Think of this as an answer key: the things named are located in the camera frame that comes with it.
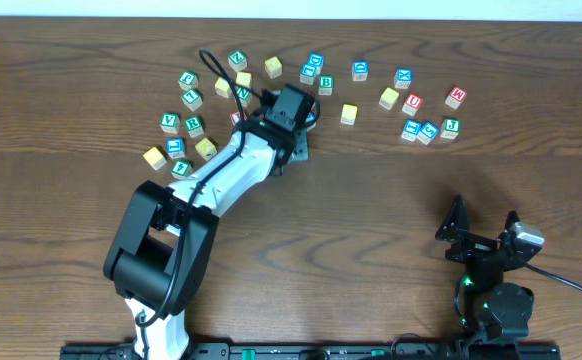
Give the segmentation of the red I block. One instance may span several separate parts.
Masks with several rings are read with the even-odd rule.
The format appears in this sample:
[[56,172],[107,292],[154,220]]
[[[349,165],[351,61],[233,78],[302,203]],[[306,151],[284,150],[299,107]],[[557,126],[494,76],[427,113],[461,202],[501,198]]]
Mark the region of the red I block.
[[248,113],[246,111],[244,111],[243,113],[240,113],[239,111],[237,111],[237,112],[230,114],[230,120],[231,120],[233,125],[236,125],[242,119],[246,119],[247,117],[248,117]]

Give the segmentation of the blue 2 block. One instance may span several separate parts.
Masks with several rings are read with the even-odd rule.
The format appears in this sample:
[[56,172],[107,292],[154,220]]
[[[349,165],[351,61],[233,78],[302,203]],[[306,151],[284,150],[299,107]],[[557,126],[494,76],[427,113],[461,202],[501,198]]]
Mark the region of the blue 2 block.
[[310,112],[306,119],[306,130],[311,131],[313,128],[316,127],[318,121],[318,117],[314,112]]

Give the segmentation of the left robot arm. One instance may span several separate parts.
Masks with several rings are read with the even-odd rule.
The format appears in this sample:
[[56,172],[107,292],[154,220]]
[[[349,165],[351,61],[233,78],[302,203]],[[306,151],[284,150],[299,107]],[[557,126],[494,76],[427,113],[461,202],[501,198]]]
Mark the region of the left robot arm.
[[308,156],[307,131],[247,120],[229,144],[184,179],[133,193],[103,273],[130,308],[141,359],[179,359],[185,312],[198,291],[222,215],[277,167]]

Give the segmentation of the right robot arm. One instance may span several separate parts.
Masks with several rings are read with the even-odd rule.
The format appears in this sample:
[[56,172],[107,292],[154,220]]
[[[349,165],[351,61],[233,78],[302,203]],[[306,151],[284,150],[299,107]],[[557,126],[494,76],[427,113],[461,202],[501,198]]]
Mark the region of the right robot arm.
[[529,334],[535,298],[530,289],[506,282],[504,274],[524,267],[540,252],[542,232],[511,211],[498,237],[475,234],[465,201],[457,195],[435,239],[450,244],[447,260],[464,266],[454,295],[462,334],[449,353],[459,359],[520,359],[518,342]]

